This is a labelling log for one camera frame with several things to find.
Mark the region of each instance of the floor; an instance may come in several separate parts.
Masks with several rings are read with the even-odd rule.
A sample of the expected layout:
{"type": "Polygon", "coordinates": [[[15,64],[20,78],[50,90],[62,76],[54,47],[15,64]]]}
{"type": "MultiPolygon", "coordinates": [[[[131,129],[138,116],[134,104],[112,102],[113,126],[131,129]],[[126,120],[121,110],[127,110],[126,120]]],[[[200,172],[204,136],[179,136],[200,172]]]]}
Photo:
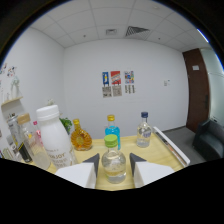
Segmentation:
{"type": "Polygon", "coordinates": [[[195,133],[186,127],[163,131],[163,133],[190,159],[190,165],[206,162],[192,147],[195,133]]]}

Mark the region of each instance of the clear bottle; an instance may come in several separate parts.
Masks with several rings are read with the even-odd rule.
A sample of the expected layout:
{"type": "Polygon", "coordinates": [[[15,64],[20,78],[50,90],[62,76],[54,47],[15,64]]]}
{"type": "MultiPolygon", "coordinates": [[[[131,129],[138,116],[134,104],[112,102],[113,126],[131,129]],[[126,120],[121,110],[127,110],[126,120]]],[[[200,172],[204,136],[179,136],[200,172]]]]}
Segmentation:
{"type": "Polygon", "coordinates": [[[56,169],[77,164],[68,133],[59,120],[57,105],[36,111],[44,148],[56,169]]]}
{"type": "Polygon", "coordinates": [[[32,160],[39,168],[47,170],[51,162],[44,148],[36,142],[37,133],[30,123],[30,115],[28,113],[19,115],[17,121],[20,125],[20,136],[32,160]]]}
{"type": "Polygon", "coordinates": [[[92,147],[92,138],[88,132],[80,126],[79,119],[73,120],[75,131],[71,134],[71,142],[78,151],[87,151],[92,147]]]}
{"type": "Polygon", "coordinates": [[[107,116],[108,127],[105,129],[105,135],[114,134],[117,136],[118,141],[118,150],[121,148],[121,140],[120,140],[120,129],[115,126],[115,116],[110,114],[107,116]]]}
{"type": "Polygon", "coordinates": [[[106,135],[104,141],[108,151],[102,156],[102,165],[107,180],[112,184],[121,183],[126,177],[126,158],[117,149],[118,141],[116,135],[106,135]]]}
{"type": "Polygon", "coordinates": [[[150,144],[151,127],[147,123],[148,112],[141,113],[142,122],[137,129],[137,146],[145,148],[150,144]]]}
{"type": "Polygon", "coordinates": [[[21,162],[22,156],[20,155],[19,151],[17,150],[16,145],[13,142],[12,136],[8,135],[6,137],[6,139],[7,139],[7,142],[9,144],[9,147],[10,147],[9,150],[11,151],[11,153],[13,155],[13,160],[17,161],[17,162],[21,162]]]}

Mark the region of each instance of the black chair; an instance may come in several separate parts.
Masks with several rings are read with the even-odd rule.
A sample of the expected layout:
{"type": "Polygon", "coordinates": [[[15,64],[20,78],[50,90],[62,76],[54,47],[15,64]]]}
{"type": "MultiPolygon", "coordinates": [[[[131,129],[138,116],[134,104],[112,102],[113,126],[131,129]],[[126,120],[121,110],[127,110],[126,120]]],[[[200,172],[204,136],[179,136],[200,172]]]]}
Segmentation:
{"type": "Polygon", "coordinates": [[[193,147],[207,161],[224,158],[224,128],[212,120],[199,123],[193,147]]]}

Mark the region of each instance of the ceiling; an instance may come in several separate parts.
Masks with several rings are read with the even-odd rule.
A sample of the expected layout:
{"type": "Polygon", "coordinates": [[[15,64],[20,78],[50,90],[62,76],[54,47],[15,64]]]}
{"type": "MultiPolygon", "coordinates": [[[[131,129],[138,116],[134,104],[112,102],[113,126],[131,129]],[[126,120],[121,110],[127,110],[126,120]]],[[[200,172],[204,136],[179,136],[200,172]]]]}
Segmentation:
{"type": "Polygon", "coordinates": [[[180,52],[211,48],[201,34],[180,14],[151,0],[72,0],[36,20],[35,28],[64,48],[88,41],[126,37],[129,26],[148,29],[144,41],[155,42],[180,52]],[[106,35],[107,29],[117,33],[106,35]]]}

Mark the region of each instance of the wooden door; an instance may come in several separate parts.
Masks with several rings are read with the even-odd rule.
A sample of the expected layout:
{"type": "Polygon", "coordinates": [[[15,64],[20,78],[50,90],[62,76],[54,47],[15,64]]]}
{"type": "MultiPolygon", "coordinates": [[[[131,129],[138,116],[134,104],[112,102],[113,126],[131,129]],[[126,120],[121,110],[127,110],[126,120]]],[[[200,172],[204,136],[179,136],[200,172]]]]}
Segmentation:
{"type": "Polygon", "coordinates": [[[209,82],[199,49],[183,52],[189,84],[189,107],[186,127],[196,132],[198,124],[208,119],[209,82]]]}

